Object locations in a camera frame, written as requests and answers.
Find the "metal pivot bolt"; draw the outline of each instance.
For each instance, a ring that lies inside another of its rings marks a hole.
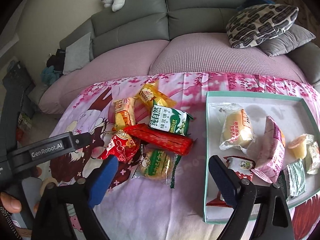
[[[48,185],[46,186],[47,189],[52,189],[56,184],[54,184],[53,182],[48,183]]]
[[[78,184],[84,184],[85,183],[85,178],[80,178],[77,180]]]
[[[273,183],[272,185],[273,185],[275,188],[280,188],[280,185],[279,185],[279,183],[277,183],[277,182]]]
[[[241,179],[241,183],[243,185],[249,185],[250,184],[250,181],[248,179]]]

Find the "tablecloth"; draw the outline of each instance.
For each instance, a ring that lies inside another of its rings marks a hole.
[[[158,81],[159,90],[177,101],[175,108],[192,114],[191,138],[196,139],[189,155],[182,157],[175,173],[175,189],[132,174],[137,158],[119,163],[118,172],[100,205],[94,208],[111,240],[121,239],[216,239],[224,225],[203,222],[206,155],[205,101],[207,91],[233,90],[276,93],[305,99],[320,124],[320,94],[308,84],[282,78],[236,73],[171,73],[117,79],[94,84],[70,104],[51,136],[67,131],[90,132],[89,147],[43,164],[42,179],[54,177],[62,186],[74,183],[101,165],[113,127],[113,100],[135,96],[141,86]],[[136,102],[137,123],[148,122],[145,107]],[[79,239],[84,239],[72,205],[70,219]],[[295,239],[306,239],[319,221],[319,195],[291,210]],[[248,223],[242,239],[249,239],[254,221]]]

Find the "red snack package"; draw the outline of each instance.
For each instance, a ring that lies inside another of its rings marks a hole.
[[[252,172],[267,183],[275,183],[284,159],[285,139],[276,122],[267,116],[263,144]]]
[[[132,138],[129,134],[119,130],[114,134],[108,147],[99,156],[99,159],[106,159],[110,154],[117,156],[118,161],[127,163],[137,153],[140,140]]]
[[[193,144],[193,140],[189,137],[160,130],[153,130],[145,123],[126,127],[124,131],[140,140],[152,143],[162,149],[169,150],[181,156],[187,155]]]
[[[253,174],[251,169],[254,168],[255,165],[253,160],[239,156],[228,156],[224,157],[224,159],[227,160],[227,168],[232,169],[240,179],[252,180]],[[208,202],[206,206],[231,207],[224,201],[220,191],[218,192],[217,198]]]

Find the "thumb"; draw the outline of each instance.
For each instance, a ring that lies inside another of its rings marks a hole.
[[[0,199],[3,207],[10,213],[19,213],[21,211],[21,203],[19,200],[8,195],[5,192],[1,192]]]

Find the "black and white pillow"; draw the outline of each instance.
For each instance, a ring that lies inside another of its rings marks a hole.
[[[294,24],[298,11],[298,7],[283,4],[260,4],[243,9],[226,27],[231,47],[254,47],[281,35]]]

